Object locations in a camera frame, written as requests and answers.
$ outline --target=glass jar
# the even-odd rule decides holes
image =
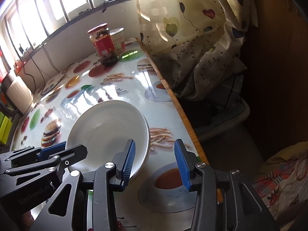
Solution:
[[[119,56],[112,42],[107,23],[89,30],[88,34],[90,35],[90,41],[93,43],[100,57],[100,62],[104,66],[110,66],[118,62]]]

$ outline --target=red lid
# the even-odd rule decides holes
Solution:
[[[108,26],[107,23],[98,25],[98,26],[96,26],[95,28],[90,29],[90,30],[88,31],[88,34],[89,34],[89,35],[90,35],[90,34],[93,34],[93,33],[97,32],[97,31],[100,31],[100,30],[103,29],[103,28],[107,28],[107,26]]]

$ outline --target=plaid fabric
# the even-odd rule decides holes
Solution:
[[[256,190],[258,195],[263,199],[275,190],[279,183],[282,180],[287,179],[294,171],[294,166],[297,160],[298,159],[290,159],[267,175],[256,180],[255,184],[253,184],[253,188]]]

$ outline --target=metal bolt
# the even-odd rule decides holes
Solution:
[[[232,174],[234,174],[235,176],[238,176],[240,174],[240,171],[238,169],[232,169],[231,170]]]
[[[204,168],[204,167],[206,167],[206,164],[203,161],[200,161],[200,162],[197,163],[197,167]]]
[[[70,172],[70,175],[73,177],[76,177],[79,175],[79,171],[78,170],[73,170],[72,172]]]
[[[113,162],[107,162],[105,164],[105,168],[112,168],[114,166],[114,163]]]

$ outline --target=red label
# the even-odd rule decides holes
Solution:
[[[96,48],[97,53],[100,56],[107,55],[108,53],[114,51],[115,49],[110,36],[106,36],[103,39],[93,42],[93,44],[94,44],[94,47]]]

